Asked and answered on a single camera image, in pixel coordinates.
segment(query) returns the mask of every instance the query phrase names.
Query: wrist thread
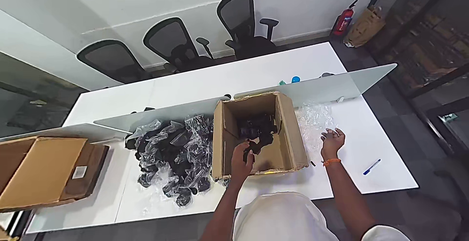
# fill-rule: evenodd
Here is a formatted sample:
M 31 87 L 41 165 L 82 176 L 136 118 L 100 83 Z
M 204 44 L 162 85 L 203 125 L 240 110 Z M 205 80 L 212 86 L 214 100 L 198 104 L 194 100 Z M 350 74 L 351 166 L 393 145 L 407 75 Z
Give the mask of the wrist thread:
M 329 166 L 332 162 L 341 162 L 341 160 L 338 159 L 338 158 L 331 158 L 331 159 L 328 159 L 326 161 L 322 161 L 323 167 Z

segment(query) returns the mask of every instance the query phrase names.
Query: chair armrest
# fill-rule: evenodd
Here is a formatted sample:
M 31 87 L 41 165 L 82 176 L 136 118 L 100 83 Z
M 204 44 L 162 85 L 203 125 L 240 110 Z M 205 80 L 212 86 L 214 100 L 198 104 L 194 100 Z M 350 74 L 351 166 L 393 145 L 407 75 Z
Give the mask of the chair armrest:
M 273 20 L 270 18 L 262 18 L 259 23 L 261 24 L 266 24 L 267 25 L 267 39 L 272 40 L 272 32 L 273 32 L 273 27 L 278 25 L 277 20 Z
M 225 42 L 225 45 L 231 47 L 231 48 L 234 49 L 234 50 L 237 50 L 237 49 L 240 49 L 240 48 L 241 48 L 241 45 L 240 45 L 239 43 L 234 42 L 234 41 L 232 41 L 232 40 L 227 40 L 227 41 Z
M 267 26 L 275 27 L 278 25 L 278 20 L 270 19 L 270 18 L 262 18 L 259 23 L 266 24 Z
M 210 44 L 210 42 L 204 38 L 196 38 L 196 41 L 204 46 L 207 46 L 208 44 Z

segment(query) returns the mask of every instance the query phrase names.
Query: brown paper bag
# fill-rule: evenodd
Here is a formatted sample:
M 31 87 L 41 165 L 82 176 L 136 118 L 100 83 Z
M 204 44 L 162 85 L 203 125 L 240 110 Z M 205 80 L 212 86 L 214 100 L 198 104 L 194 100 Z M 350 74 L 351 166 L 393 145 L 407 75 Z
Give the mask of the brown paper bag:
M 357 22 L 352 26 L 344 43 L 348 47 L 359 47 L 372 39 L 386 24 L 384 18 L 379 15 L 379 10 L 374 6 L 365 9 Z

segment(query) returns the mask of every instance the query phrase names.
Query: white table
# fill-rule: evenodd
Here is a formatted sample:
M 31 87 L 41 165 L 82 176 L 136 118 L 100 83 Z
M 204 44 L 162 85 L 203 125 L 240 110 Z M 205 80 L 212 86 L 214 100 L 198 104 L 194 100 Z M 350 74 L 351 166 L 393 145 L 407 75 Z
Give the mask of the white table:
M 142 111 L 146 106 L 162 108 L 224 94 L 234 95 L 271 87 L 281 80 L 289 82 L 293 76 L 299 76 L 301 80 L 316 78 L 324 72 L 346 72 L 329 43 L 82 94 L 65 123 L 92 123 L 134 110 Z M 253 75 L 256 80 L 249 81 Z M 152 92 L 143 90 L 150 86 Z M 126 100 L 129 95 L 135 96 L 131 97 L 134 104 Z M 363 97 L 335 103 L 331 107 L 334 121 L 347 136 L 340 157 L 362 193 L 418 187 Z M 133 152 L 124 149 L 122 142 L 114 142 L 111 146 L 113 154 L 108 156 L 109 165 L 103 168 L 95 193 L 72 204 L 40 209 L 28 232 L 211 212 L 223 195 L 224 187 L 215 183 L 208 193 L 194 196 L 190 206 L 176 208 L 168 203 L 171 201 L 162 201 L 155 194 L 155 187 L 143 189 L 137 184 L 140 172 Z M 277 191 L 297 191 L 310 199 L 332 197 L 325 169 L 319 165 L 319 153 L 310 157 L 316 167 L 283 175 L 248 178 L 237 206 L 251 202 L 258 195 Z M 378 158 L 381 158 L 381 163 L 364 176 L 362 173 Z

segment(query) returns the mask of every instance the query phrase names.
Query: fire extinguisher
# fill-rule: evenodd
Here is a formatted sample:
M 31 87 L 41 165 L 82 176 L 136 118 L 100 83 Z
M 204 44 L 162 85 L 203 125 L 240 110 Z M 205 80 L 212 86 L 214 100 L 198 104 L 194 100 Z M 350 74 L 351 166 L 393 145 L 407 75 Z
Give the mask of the fire extinguisher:
M 349 6 L 349 8 L 345 9 L 342 14 L 337 17 L 334 28 L 332 29 L 332 33 L 334 35 L 340 36 L 345 32 L 345 30 L 347 30 L 347 26 L 349 25 L 350 21 L 352 21 L 352 8 L 357 2 L 358 0 L 355 0 L 355 2 L 353 2 L 353 4 Z

